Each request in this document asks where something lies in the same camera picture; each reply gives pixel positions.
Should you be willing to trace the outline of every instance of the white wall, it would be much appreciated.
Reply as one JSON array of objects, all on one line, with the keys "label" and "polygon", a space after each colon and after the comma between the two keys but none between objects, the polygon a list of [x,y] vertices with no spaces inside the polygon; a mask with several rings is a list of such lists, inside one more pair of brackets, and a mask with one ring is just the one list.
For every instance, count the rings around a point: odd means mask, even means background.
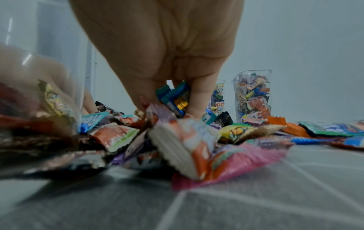
[{"label": "white wall", "polygon": [[[364,0],[246,0],[235,50],[219,79],[225,109],[235,118],[231,80],[240,72],[271,69],[273,115],[287,120],[364,118]],[[103,58],[96,100],[115,109],[135,107]]]}]

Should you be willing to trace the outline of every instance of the gray surface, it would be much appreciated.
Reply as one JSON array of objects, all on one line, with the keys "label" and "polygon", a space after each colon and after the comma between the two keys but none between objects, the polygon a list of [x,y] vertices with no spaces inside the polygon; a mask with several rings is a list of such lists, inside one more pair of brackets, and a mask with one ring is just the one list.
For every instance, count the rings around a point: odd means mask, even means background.
[{"label": "gray surface", "polygon": [[1,229],[364,229],[364,152],[294,146],[287,158],[183,192],[114,168],[74,182],[0,182]]}]

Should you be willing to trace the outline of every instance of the human hand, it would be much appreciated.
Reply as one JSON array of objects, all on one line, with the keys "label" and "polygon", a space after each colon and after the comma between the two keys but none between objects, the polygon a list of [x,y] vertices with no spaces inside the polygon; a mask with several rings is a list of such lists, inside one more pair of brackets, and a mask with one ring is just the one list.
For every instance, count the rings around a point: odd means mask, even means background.
[{"label": "human hand", "polygon": [[82,27],[133,103],[187,81],[187,113],[201,117],[232,53],[244,0],[71,0]]},{"label": "human hand", "polygon": [[[59,62],[16,47],[0,44],[0,82],[5,83],[26,96],[37,95],[38,79],[49,83],[72,109],[76,107],[73,97],[77,87],[67,69]],[[97,112],[91,94],[85,90],[82,113]]]}]

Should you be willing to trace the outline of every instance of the plain background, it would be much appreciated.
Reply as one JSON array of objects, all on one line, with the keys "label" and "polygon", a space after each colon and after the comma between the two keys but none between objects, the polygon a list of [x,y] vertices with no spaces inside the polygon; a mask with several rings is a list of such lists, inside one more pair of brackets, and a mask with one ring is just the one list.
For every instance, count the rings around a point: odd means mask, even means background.
[{"label": "plain background", "polygon": [[[10,45],[52,56],[76,79],[91,76],[86,86],[95,100],[134,111],[106,61],[90,51],[66,0],[0,0],[0,6],[0,41],[9,36]],[[364,118],[363,12],[363,0],[246,0],[235,50],[219,75],[226,80],[225,109],[235,119],[236,75],[271,69],[273,115],[290,121]]]}]

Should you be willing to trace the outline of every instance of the hand behind clear container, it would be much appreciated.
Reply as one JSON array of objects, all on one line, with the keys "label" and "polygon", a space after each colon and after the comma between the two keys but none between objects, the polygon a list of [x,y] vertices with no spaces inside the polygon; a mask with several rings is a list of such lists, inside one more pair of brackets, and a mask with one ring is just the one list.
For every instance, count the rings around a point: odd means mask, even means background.
[{"label": "hand behind clear container", "polygon": [[88,91],[77,87],[77,82],[59,62],[16,47],[0,44],[0,83],[14,88],[27,98],[39,101],[42,96],[39,80],[48,83],[54,93],[75,112],[97,112]]}]

